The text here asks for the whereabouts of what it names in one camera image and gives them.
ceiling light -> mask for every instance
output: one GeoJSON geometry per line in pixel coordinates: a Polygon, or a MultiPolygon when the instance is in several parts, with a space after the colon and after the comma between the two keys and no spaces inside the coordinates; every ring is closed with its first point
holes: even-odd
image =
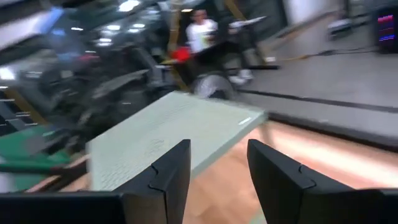
{"type": "Polygon", "coordinates": [[[14,80],[14,73],[8,68],[0,68],[0,79],[2,80],[14,80]]]}
{"type": "Polygon", "coordinates": [[[78,31],[82,31],[83,29],[82,28],[79,28],[79,27],[72,27],[72,28],[70,28],[71,30],[78,30],[78,31]]]}
{"type": "Polygon", "coordinates": [[[109,30],[119,30],[120,26],[119,25],[109,25],[106,28],[108,28],[109,30]]]}
{"type": "Polygon", "coordinates": [[[144,24],[134,24],[133,27],[135,27],[135,28],[144,28],[145,25],[144,24]]]}
{"type": "Polygon", "coordinates": [[[100,42],[112,42],[112,39],[109,39],[109,38],[100,38],[99,41],[100,41],[100,42]]]}
{"type": "Polygon", "coordinates": [[[136,6],[138,6],[139,5],[139,1],[136,1],[136,0],[128,0],[128,1],[125,1],[124,3],[122,3],[120,6],[119,6],[119,11],[121,11],[121,12],[129,12],[129,11],[131,11],[132,9],[134,9],[134,7],[136,7],[136,6]]]}
{"type": "Polygon", "coordinates": [[[139,29],[129,29],[129,32],[136,33],[139,32],[139,29]]]}
{"type": "Polygon", "coordinates": [[[107,43],[107,42],[102,42],[102,43],[98,43],[97,44],[99,47],[107,47],[107,46],[110,46],[110,45],[112,45],[112,43],[107,43]]]}

yellow pole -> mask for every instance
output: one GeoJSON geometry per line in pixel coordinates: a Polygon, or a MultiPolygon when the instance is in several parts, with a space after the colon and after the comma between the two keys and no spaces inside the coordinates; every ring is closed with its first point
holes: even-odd
{"type": "Polygon", "coordinates": [[[17,91],[7,89],[4,91],[6,96],[10,99],[15,99],[15,104],[22,111],[29,111],[30,118],[38,124],[47,124],[46,120],[37,112],[32,105],[30,105],[17,91]]]}

